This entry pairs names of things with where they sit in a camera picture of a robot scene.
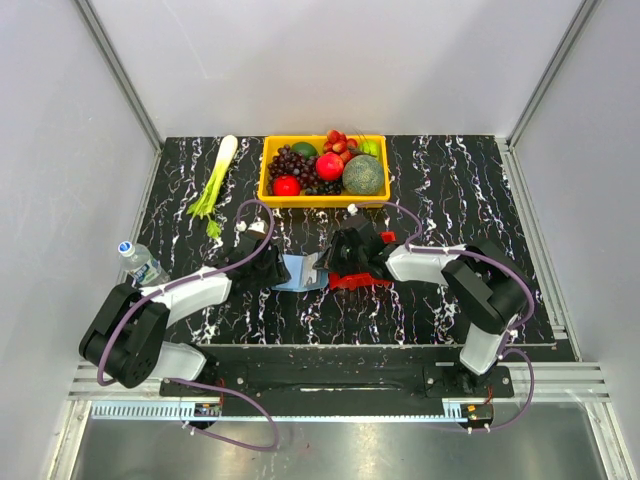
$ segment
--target gray floor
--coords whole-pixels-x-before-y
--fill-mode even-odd
[[[513,407],[499,407],[508,418]],[[90,421],[75,480],[168,479],[604,479],[584,410],[535,405],[514,427],[489,435],[425,424],[280,425],[277,453],[241,450],[177,424]],[[218,433],[267,444],[264,423],[219,423]]]

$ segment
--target celery stalk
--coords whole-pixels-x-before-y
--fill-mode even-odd
[[[220,194],[220,187],[224,177],[227,175],[231,160],[235,156],[238,150],[238,139],[233,135],[227,135],[222,139],[220,143],[220,149],[218,150],[218,156],[216,157],[216,164],[211,172],[211,177],[204,187],[200,198],[196,203],[192,204],[187,213],[190,215],[198,216],[201,219],[207,216],[209,223],[207,225],[207,235],[212,238],[218,238],[220,236],[220,226],[213,219],[212,214],[215,209],[216,200]]]

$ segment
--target black tabletop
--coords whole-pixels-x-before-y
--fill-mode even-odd
[[[139,242],[174,279],[212,265],[221,251],[233,245],[236,210],[256,196],[264,139],[241,137],[216,205],[221,238],[208,238],[206,221],[187,215],[209,179],[220,140],[169,138],[162,153]],[[387,149],[391,201],[423,221],[422,239],[414,243],[442,246],[490,238],[535,285],[536,314],[518,341],[552,343],[549,318],[494,138],[388,136]],[[274,241],[284,253],[309,254],[324,250],[346,210],[277,209],[274,214]],[[256,215],[260,216],[249,212],[245,218]],[[367,215],[380,231],[394,231],[399,239],[415,229],[396,211],[375,209]],[[446,287],[396,282],[354,292],[248,290],[176,323],[167,338],[214,344],[456,343],[463,340],[466,324]]]

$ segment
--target red apple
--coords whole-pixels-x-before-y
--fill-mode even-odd
[[[295,197],[300,195],[300,183],[292,175],[283,175],[273,181],[273,193],[278,197]]]
[[[325,153],[316,161],[316,170],[321,179],[332,182],[344,171],[344,161],[337,153]]]

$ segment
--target plastic bottle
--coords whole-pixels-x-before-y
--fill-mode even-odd
[[[120,265],[134,280],[143,287],[162,285],[171,281],[169,274],[165,272],[144,245],[131,242],[122,242],[118,245],[120,253]]]

